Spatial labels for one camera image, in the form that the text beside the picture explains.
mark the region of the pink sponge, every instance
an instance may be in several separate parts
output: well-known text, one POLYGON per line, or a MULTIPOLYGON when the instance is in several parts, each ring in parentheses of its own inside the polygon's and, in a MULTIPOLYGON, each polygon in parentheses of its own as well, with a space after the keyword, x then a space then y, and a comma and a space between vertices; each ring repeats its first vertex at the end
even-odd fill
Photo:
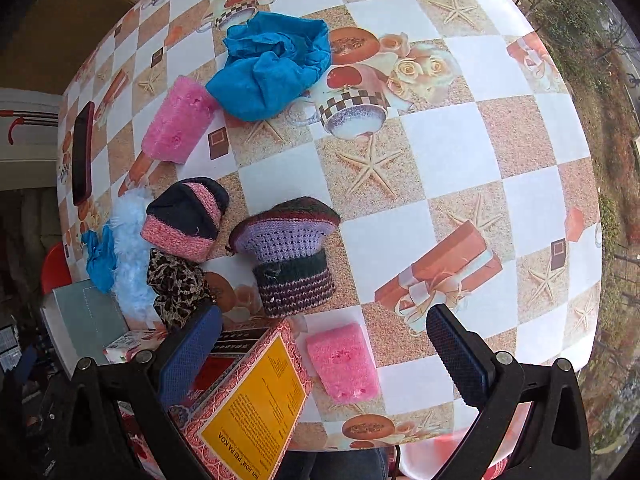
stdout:
POLYGON ((306 350, 324 389, 335 402, 363 402, 380 393, 376 365, 359 324, 309 336, 306 350))
POLYGON ((155 160, 184 164, 219 107, 204 86, 178 76, 142 139, 142 151, 155 160))

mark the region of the patterned tablecloth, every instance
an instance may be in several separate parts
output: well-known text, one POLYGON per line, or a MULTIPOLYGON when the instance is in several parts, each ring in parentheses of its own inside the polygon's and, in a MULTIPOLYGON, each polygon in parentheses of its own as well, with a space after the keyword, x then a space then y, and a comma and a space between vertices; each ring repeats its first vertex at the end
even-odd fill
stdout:
POLYGON ((157 196, 179 179, 209 176, 228 190, 203 268, 235 289, 224 308, 230 326, 254 322, 261 309, 250 264, 225 254, 231 229, 303 195, 340 213, 326 240, 337 293, 296 317, 297 339, 316 376, 308 335, 358 322, 382 392, 338 405, 316 378, 293 448, 412 442, 469 425, 476 411, 425 334, 434 302, 521 362, 561 355, 579 368, 589 358, 602 244, 590 153, 567 87, 511 0, 142 0, 68 86, 59 146, 75 280, 86 277, 80 234, 100 229, 128 187, 157 196), (183 166, 141 155, 167 88, 179 75, 206 83, 222 69, 226 28, 256 9, 325 20, 332 67, 274 118, 217 114, 183 166), (72 127, 90 100, 92 196, 76 208, 72 127), (359 431, 367 424, 387 436, 372 442, 359 431))

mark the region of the leopard print scarf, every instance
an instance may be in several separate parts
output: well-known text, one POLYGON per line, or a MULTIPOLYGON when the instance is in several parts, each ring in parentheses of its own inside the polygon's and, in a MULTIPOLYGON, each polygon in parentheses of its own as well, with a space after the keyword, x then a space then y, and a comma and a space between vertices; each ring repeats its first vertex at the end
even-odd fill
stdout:
POLYGON ((154 309, 168 330, 180 329, 211 294, 198 264, 151 248, 146 282, 156 292, 154 309))

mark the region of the person's leg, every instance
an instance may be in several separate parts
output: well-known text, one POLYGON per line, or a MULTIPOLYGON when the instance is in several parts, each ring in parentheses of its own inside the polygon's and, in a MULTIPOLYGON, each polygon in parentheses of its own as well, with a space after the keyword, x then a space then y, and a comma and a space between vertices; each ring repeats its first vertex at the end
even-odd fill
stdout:
POLYGON ((384 448, 318 453, 310 480, 386 480, 384 448))
POLYGON ((273 480, 308 480, 317 453, 287 451, 273 480))

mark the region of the red chair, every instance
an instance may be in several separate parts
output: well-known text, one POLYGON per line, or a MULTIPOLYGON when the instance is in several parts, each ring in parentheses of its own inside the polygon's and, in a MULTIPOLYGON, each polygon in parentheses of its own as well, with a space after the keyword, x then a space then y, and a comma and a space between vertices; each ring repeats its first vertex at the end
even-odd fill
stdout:
POLYGON ((55 244, 47 253, 40 271, 40 286, 44 295, 54 288, 72 283, 69 267, 66 265, 65 247, 62 242, 55 244))

